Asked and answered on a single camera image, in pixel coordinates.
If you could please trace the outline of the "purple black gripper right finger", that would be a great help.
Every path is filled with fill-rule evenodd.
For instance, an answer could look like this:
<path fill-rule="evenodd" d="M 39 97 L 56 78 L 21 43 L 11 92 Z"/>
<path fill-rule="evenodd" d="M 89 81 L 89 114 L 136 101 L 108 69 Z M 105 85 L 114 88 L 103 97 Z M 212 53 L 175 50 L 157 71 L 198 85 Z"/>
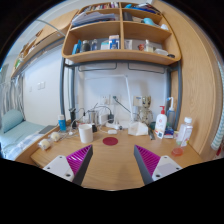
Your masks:
<path fill-rule="evenodd" d="M 134 146 L 134 156 L 137 161 L 143 183 L 145 185 L 152 183 L 152 176 L 160 161 L 160 157 L 138 145 Z"/>

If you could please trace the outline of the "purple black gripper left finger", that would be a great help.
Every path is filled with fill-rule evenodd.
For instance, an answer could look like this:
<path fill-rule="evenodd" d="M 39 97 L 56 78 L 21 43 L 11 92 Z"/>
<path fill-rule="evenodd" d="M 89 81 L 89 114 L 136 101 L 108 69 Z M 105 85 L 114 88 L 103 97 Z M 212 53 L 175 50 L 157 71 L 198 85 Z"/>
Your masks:
<path fill-rule="evenodd" d="M 66 157 L 67 162 L 74 173 L 73 183 L 77 185 L 82 184 L 92 155 L 93 146 L 88 145 Z"/>

